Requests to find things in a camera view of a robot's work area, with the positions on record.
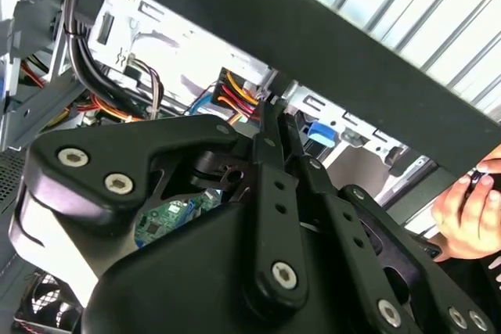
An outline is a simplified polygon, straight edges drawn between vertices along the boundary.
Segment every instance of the black wire bundle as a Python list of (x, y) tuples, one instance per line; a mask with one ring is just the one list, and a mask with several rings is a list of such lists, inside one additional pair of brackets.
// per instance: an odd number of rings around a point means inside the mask
[(68, 52), (77, 79), (108, 105), (134, 117), (143, 117), (141, 110), (131, 101), (127, 93), (105, 76), (92, 58), (86, 40), (87, 29), (83, 23), (75, 19), (77, 2), (78, 0), (66, 0), (64, 5)]

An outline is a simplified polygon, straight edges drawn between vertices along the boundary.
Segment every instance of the finger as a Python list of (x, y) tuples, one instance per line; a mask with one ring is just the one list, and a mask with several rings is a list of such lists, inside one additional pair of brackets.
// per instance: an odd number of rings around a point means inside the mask
[(435, 220), (435, 223), (438, 226), (442, 225), (442, 222), (444, 221), (444, 216), (442, 214), (442, 209), (445, 204), (445, 200), (447, 199), (447, 195), (450, 192), (450, 188), (444, 191), (433, 203), (433, 206), (431, 207), (431, 216)]
[(443, 222), (439, 226), (441, 231), (445, 231), (445, 236), (449, 232), (456, 233), (460, 229), (460, 209), (463, 205), (464, 195), (470, 186), (470, 177), (463, 176), (450, 189), (442, 207)]
[(480, 240), (489, 241), (499, 234), (501, 227), (501, 194), (491, 191), (485, 202), (480, 220)]
[(477, 165), (477, 170), (490, 174), (501, 174), (501, 159), (483, 160)]
[(501, 145), (492, 150), (484, 160), (500, 160), (501, 159)]
[(480, 218), (488, 193), (491, 192), (493, 185), (494, 179), (491, 176), (483, 176), (464, 204), (460, 226), (463, 234), (473, 236), (472, 239), (479, 239), (480, 237)]

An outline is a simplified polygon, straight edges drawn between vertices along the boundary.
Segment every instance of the gray metal panel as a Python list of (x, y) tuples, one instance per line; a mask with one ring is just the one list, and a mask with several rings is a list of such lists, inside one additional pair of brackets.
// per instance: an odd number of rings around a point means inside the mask
[(9, 238), (9, 225), (16, 205), (24, 165), (24, 151), (0, 153), (0, 332), (10, 333), (30, 275), (35, 266), (17, 256)]
[(68, 70), (19, 108), (8, 112), (2, 118), (2, 149), (29, 144), (51, 119), (83, 91), (84, 87), (73, 79), (73, 72)]

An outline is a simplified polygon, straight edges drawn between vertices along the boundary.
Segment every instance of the screw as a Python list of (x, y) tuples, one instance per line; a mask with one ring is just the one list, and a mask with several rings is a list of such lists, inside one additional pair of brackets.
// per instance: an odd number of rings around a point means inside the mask
[(276, 262), (272, 266), (273, 278), (284, 288), (294, 289), (297, 286), (297, 276), (294, 269), (284, 262)]
[(353, 189), (353, 194), (357, 197), (357, 199), (365, 199), (366, 195), (358, 188)]
[(225, 135), (229, 134), (229, 129), (224, 125), (218, 125), (216, 128), (218, 129), (218, 131), (224, 133)]
[(88, 163), (88, 155), (80, 149), (65, 148), (57, 153), (59, 161), (68, 167), (83, 167)]
[(317, 170), (320, 170), (322, 168), (322, 165), (318, 160), (310, 160), (310, 164)]
[(402, 318), (392, 303), (388, 300), (382, 299), (377, 302), (377, 307), (379, 308), (381, 316), (383, 316), (384, 320), (388, 324), (394, 328), (400, 327), (402, 324)]
[(475, 325), (482, 331), (486, 332), (488, 329), (487, 324), (485, 323), (484, 319), (480, 317), (480, 315), (475, 312), (475, 311), (470, 311), (470, 318), (473, 320)]
[(450, 307), (449, 316), (451, 316), (454, 323), (458, 325), (460, 328), (467, 329), (468, 327), (467, 320), (464, 319), (464, 317), (461, 315), (460, 312), (458, 312), (457, 309), (455, 309), (454, 307)]
[(269, 138), (265, 138), (265, 142), (270, 145), (272, 148), (275, 147), (275, 143), (273, 140), (270, 140)]
[(104, 179), (104, 185), (113, 193), (127, 195), (134, 189), (134, 183), (129, 176), (123, 174), (109, 174)]

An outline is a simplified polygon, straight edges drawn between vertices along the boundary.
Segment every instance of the fan grille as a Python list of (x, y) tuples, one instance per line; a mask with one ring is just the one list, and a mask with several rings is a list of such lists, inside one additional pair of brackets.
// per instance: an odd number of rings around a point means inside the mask
[[(56, 280), (51, 275), (46, 275), (41, 281), (42, 285), (44, 284), (57, 284)], [(46, 295), (41, 296), (38, 300), (31, 299), (31, 305), (33, 306), (33, 312), (37, 313), (43, 307), (49, 305), (51, 302), (56, 301), (59, 296), (59, 290), (52, 291), (47, 293)]]
[(0, 153), (0, 203), (19, 185), (24, 166), (24, 151), (6, 150)]

